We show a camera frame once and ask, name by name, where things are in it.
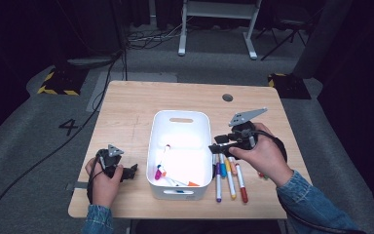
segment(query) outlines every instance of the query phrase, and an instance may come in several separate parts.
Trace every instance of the hand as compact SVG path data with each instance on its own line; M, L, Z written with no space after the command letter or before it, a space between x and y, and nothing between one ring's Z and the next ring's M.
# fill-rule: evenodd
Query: hand
M254 126L256 130L273 135L263 124L254 123ZM229 152L268 176L277 187L283 186L293 176L293 171L287 166L278 146L267 136L259 135L256 146L251 150L230 147Z
M95 158L92 158L85 166L88 175L91 173L94 161ZM123 170L123 165L118 165L115 169L114 176L110 178L102 172L99 163L95 164L95 168L93 169L93 205L111 208L111 205L118 194L118 187L120 186Z

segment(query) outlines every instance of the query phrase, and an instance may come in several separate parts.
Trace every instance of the blue marker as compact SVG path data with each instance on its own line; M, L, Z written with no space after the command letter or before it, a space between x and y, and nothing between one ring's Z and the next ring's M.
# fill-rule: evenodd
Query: blue marker
M221 176L226 177L227 171L226 171L226 165L224 164L224 155L222 153L218 154L220 157L220 170L221 170Z

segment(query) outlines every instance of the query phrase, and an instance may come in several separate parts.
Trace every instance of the denim sleeve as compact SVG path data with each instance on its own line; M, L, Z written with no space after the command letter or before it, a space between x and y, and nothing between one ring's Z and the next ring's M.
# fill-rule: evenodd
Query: denim sleeve
M85 225L81 233L114 233L111 210L102 206L89 205L87 220L85 221Z
M277 189L283 203L299 217L316 225L337 229L357 230L350 217L339 210L317 188L313 187L297 171L282 187ZM298 233L322 233L290 218Z

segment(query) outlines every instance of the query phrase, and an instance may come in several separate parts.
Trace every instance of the gray floor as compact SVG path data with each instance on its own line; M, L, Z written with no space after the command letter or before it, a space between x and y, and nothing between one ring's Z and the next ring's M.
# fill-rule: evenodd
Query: gray floor
M178 37L150 50L128 51L128 72L171 73L179 83L268 86L267 75L291 72L303 46L299 38L284 44L266 60L251 60L241 29L204 30L189 33L185 57L177 55ZM287 32L278 32L283 37ZM267 32L253 43L259 55L274 46ZM51 68L31 77L31 93L0 127L0 194L18 176L57 149L67 139L58 125L75 119L82 125L91 115L87 106L94 87L107 67L91 70L80 96L37 95ZM121 72L117 62L114 72ZM286 115L315 186L359 227L374 233L374 202L355 166L330 127L316 99L321 84L306 80L311 100L282 99ZM78 233L83 219L68 215L71 193L68 182L77 179L94 129L97 113L88 125L58 153L21 179L0 203L0 233ZM114 220L116 233L126 233L127 219Z

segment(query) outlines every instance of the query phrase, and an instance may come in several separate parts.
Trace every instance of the person's left hand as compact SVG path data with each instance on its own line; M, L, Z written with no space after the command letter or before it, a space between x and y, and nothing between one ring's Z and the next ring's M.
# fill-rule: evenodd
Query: person's left hand
M88 175L91 173L94 162L95 158L92 158L85 166ZM123 165L118 165L114 176L110 178L102 172L102 167L99 163L95 164L95 168L93 169L93 205L111 208L118 194L118 187L120 186L123 170Z

